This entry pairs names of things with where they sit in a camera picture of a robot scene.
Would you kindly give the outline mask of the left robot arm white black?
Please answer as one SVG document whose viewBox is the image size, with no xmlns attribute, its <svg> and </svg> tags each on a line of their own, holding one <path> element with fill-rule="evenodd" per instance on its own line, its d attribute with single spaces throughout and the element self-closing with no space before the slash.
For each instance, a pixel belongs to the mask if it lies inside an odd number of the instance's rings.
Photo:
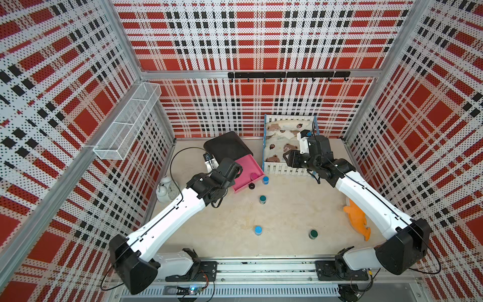
<svg viewBox="0 0 483 302">
<path fill-rule="evenodd" d="M 195 251 L 158 255 L 158 250 L 192 216 L 221 201 L 242 172 L 240 164 L 223 159 L 209 174 L 193 176 L 179 196 L 146 225 L 110 240 L 112 269 L 131 294 L 141 293 L 158 278 L 194 281 L 202 274 Z"/>
</svg>

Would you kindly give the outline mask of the black pink drawer cabinet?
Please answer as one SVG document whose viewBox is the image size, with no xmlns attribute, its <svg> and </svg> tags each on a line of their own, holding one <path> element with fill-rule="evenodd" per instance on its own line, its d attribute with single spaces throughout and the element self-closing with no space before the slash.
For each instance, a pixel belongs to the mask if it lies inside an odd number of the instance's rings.
<svg viewBox="0 0 483 302">
<path fill-rule="evenodd" d="M 248 154 L 253 155 L 254 157 L 253 152 L 235 132 L 228 132 L 219 137 L 212 138 L 205 142 L 203 147 L 218 161 L 219 164 L 224 158 L 230 158 L 236 161 Z M 254 190 L 255 184 L 250 184 L 247 188 Z"/>
</svg>

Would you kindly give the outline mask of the pink top drawer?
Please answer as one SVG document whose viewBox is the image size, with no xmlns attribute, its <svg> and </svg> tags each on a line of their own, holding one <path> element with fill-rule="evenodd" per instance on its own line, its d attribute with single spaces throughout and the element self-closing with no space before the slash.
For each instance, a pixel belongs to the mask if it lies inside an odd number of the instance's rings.
<svg viewBox="0 0 483 302">
<path fill-rule="evenodd" d="M 249 187 L 250 184 L 255 184 L 257 181 L 261 181 L 265 176 L 264 171 L 258 165 L 253 155 L 246 155 L 236 160 L 238 164 L 243 167 L 243 172 L 236 178 L 233 185 L 234 193 L 239 193 L 241 190 Z M 256 173 L 259 177 L 252 181 L 250 178 L 251 173 Z"/>
</svg>

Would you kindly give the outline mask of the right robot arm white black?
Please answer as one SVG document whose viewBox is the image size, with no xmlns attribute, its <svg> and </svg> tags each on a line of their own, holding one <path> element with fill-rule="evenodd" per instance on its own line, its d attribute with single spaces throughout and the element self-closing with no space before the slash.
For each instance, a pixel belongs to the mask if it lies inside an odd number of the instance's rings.
<svg viewBox="0 0 483 302">
<path fill-rule="evenodd" d="M 346 276 L 362 269 L 385 269 L 400 275 L 424 258 L 429 251 L 432 229 L 424 219 L 414 220 L 380 195 L 346 159 L 335 159 L 329 139 L 303 137 L 298 150 L 283 157 L 292 168 L 303 168 L 324 179 L 359 207 L 386 239 L 381 245 L 341 250 L 335 257 L 338 274 Z"/>
</svg>

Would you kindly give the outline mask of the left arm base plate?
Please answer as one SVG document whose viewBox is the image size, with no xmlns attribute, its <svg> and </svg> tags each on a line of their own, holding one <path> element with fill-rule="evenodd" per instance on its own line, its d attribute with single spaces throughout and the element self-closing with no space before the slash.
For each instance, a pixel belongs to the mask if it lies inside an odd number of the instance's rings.
<svg viewBox="0 0 483 302">
<path fill-rule="evenodd" d="M 173 275 L 165 278 L 166 282 L 213 282 L 216 280 L 218 263 L 216 261 L 201 261 L 193 264 L 185 275 Z"/>
</svg>

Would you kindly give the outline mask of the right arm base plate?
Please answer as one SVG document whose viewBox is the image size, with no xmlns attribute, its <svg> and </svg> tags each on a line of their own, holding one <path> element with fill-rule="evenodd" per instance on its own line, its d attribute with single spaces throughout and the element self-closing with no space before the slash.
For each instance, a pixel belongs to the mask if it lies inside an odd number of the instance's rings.
<svg viewBox="0 0 483 302">
<path fill-rule="evenodd" d="M 368 281 L 364 269 L 353 271 L 337 260 L 317 260 L 315 270 L 319 281 Z"/>
</svg>

